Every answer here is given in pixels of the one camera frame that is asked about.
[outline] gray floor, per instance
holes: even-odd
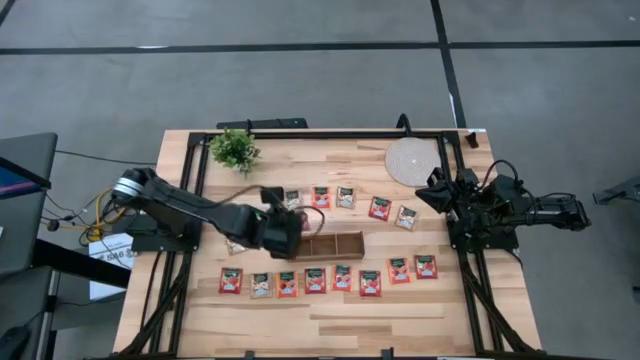
[[[450,41],[640,39],[633,0],[441,3]],[[0,48],[435,40],[418,0],[17,0],[0,27]],[[635,359],[640,215],[590,194],[640,173],[640,48],[452,56],[468,126],[487,128],[531,191],[574,192],[593,221],[581,233],[519,231],[544,348]],[[414,127],[454,126],[438,50],[0,56],[0,78],[0,136],[55,131],[60,149],[139,161],[156,158],[165,129],[246,118],[386,127],[405,112]],[[51,194],[81,206],[125,168],[57,156]],[[75,233],[41,236],[77,247]],[[61,289],[76,301],[88,292],[73,279]],[[56,358],[106,355],[119,306],[61,315],[86,326],[60,332]]]

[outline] black floor stripe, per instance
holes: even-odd
[[[431,9],[433,10],[433,18],[438,31],[438,43],[440,45],[440,53],[442,55],[442,63],[444,65],[444,75],[447,79],[447,87],[453,104],[453,116],[455,124],[458,128],[466,128],[467,120],[462,110],[462,99],[458,89],[458,80],[456,79],[456,71],[453,68],[453,60],[451,59],[451,51],[449,50],[449,41],[447,40],[447,31],[444,26],[444,18],[442,17],[442,9],[438,0],[431,0]]]
[[[13,4],[15,4],[15,2],[16,0],[7,0],[7,2],[4,4],[2,11],[0,11],[0,26],[2,26],[2,23],[9,15],[9,11],[11,11],[11,8],[13,7]]]
[[[451,49],[576,49],[640,47],[640,40],[453,42]]]
[[[82,47],[82,48],[10,48],[0,49],[0,55],[107,55],[107,54],[178,54],[231,53],[268,51],[326,51],[326,50],[419,50],[437,49],[436,42],[339,42],[297,44],[247,45],[184,45],[140,47]]]

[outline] cork coaster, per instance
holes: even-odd
[[[387,149],[387,171],[402,185],[425,186],[433,168],[439,167],[440,154],[435,141],[406,137]]]

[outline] green plant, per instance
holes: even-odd
[[[238,168],[246,177],[253,170],[260,149],[253,143],[254,136],[244,130],[224,129],[224,133],[209,142],[213,159],[225,167]]]

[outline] wooden tabletop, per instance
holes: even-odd
[[[189,132],[167,131],[158,159],[158,175],[176,186]],[[392,141],[256,140],[262,159],[246,179],[209,160],[203,195],[214,200],[251,184],[299,189],[306,204],[310,203],[312,186],[329,186],[333,191],[337,186],[355,188],[355,210],[335,206],[326,210],[327,223],[322,232],[364,231],[364,259],[343,263],[356,270],[381,271],[382,297],[361,298],[355,281],[351,293],[329,290],[325,295],[304,295],[302,291],[293,299],[250,299],[249,273],[295,270],[302,274],[305,268],[326,267],[329,274],[334,262],[289,263],[271,259],[264,250],[230,256],[224,237],[212,226],[203,225],[200,249],[193,257],[189,278],[180,357],[242,356],[246,350],[256,351],[257,356],[379,356],[381,349],[389,347],[394,347],[398,356],[474,354],[457,256],[449,246],[444,216],[415,197],[414,188],[400,185],[389,176],[384,159]],[[486,133],[478,133],[478,142],[480,147],[471,149],[463,141],[462,150],[465,165],[482,178],[493,156]],[[192,167],[190,190],[195,183],[199,151],[196,150]],[[452,152],[449,159],[455,165]],[[388,222],[368,217],[374,195],[392,200]],[[257,192],[235,201],[262,207]],[[400,205],[420,214],[413,232],[394,226]],[[436,255],[439,278],[415,280],[412,264],[413,281],[391,285],[386,259],[414,254]],[[486,251],[486,257],[496,305],[527,343],[539,347],[520,265],[504,251]],[[128,345],[139,330],[154,258],[154,253],[148,253],[136,259],[114,351]],[[163,263],[164,255],[156,272],[149,313],[157,301]],[[240,295],[218,294],[222,267],[244,269]],[[478,307],[485,347],[490,348],[486,316],[482,306]],[[169,312],[167,318],[161,349],[168,346],[173,313]]]

